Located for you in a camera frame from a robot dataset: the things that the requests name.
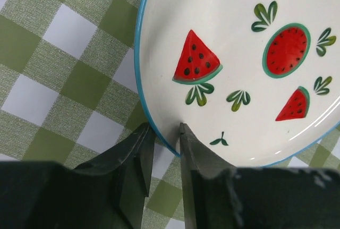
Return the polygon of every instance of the watermelon seed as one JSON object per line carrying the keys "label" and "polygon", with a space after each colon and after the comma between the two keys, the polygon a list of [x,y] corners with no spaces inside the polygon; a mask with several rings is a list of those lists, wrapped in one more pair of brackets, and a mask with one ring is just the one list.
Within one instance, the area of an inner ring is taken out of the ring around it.
{"label": "watermelon seed", "polygon": [[189,68],[186,68],[184,70],[184,75],[188,76],[189,74],[190,74],[190,70],[189,70]]}

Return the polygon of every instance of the green watermelon rind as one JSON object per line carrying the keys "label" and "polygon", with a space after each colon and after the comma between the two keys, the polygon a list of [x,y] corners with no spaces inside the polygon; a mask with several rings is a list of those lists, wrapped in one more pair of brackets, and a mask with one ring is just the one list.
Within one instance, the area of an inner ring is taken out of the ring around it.
{"label": "green watermelon rind", "polygon": [[303,117],[306,117],[307,114],[308,114],[308,110],[309,110],[310,96],[309,96],[309,93],[308,93],[308,91],[305,87],[298,87],[298,89],[304,94],[304,96],[307,100],[307,108],[306,108],[306,111],[305,111],[304,116],[303,116]]}
{"label": "green watermelon rind", "polygon": [[222,69],[223,69],[223,66],[220,64],[218,66],[218,68],[215,69],[213,72],[210,72],[207,76],[200,78],[198,80],[193,80],[193,81],[191,81],[191,80],[186,80],[186,81],[177,80],[177,79],[175,79],[175,76],[172,78],[172,80],[177,82],[177,83],[180,83],[180,84],[203,84],[203,83],[209,81],[210,79],[212,79],[214,76],[216,76]]}
{"label": "green watermelon rind", "polygon": [[[300,63],[291,71],[285,73],[285,74],[281,74],[281,75],[276,75],[276,74],[273,74],[271,73],[268,68],[267,68],[267,54],[268,54],[268,51],[269,51],[269,47],[271,45],[271,43],[273,42],[273,40],[284,30],[290,28],[290,27],[298,27],[300,29],[302,29],[306,35],[306,38],[307,38],[307,47],[306,47],[306,52],[304,53],[303,57],[301,58],[301,61]],[[263,57],[262,57],[262,67],[263,67],[263,70],[265,71],[265,73],[270,76],[271,78],[274,78],[274,79],[281,79],[281,78],[284,78],[290,74],[292,74],[294,71],[296,71],[303,63],[304,59],[306,58],[306,56],[308,55],[308,52],[309,52],[309,48],[310,48],[310,43],[311,43],[311,37],[310,37],[310,33],[309,33],[309,30],[302,24],[300,23],[290,23],[290,24],[287,24],[285,26],[283,26],[282,28],[280,28],[276,33],[274,33],[274,35],[270,38],[269,42],[267,43],[267,46],[265,48],[265,51],[264,51],[264,54],[263,54]]]}

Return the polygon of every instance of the watermelon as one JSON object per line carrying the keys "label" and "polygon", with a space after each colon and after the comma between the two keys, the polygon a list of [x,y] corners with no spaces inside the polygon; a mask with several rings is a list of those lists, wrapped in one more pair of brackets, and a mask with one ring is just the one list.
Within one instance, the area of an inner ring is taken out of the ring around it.
{"label": "watermelon", "polygon": [[181,84],[202,84],[222,69],[217,56],[190,30],[173,76]]}
{"label": "watermelon", "polygon": [[309,109],[309,101],[308,91],[304,87],[298,87],[278,114],[275,121],[305,118]]}
{"label": "watermelon", "polygon": [[279,29],[269,40],[262,58],[265,73],[283,78],[294,72],[304,61],[310,47],[308,29],[291,23]]}

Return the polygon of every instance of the green and white checkered tablecloth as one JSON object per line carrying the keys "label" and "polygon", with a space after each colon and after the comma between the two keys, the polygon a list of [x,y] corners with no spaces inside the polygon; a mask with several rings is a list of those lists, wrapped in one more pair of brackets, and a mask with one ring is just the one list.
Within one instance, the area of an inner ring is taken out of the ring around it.
{"label": "green and white checkered tablecloth", "polygon": [[[145,122],[133,67],[140,0],[0,0],[0,160],[73,168]],[[340,128],[276,166],[340,169]],[[156,141],[142,228],[184,228],[180,160]]]}

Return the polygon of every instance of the plate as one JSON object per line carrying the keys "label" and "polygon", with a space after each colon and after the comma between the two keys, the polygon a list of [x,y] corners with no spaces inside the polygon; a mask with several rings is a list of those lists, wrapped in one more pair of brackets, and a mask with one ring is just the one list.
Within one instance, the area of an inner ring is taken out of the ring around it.
{"label": "plate", "polygon": [[338,0],[142,0],[135,72],[143,109],[178,152],[187,123],[235,166],[266,166],[340,118]]}

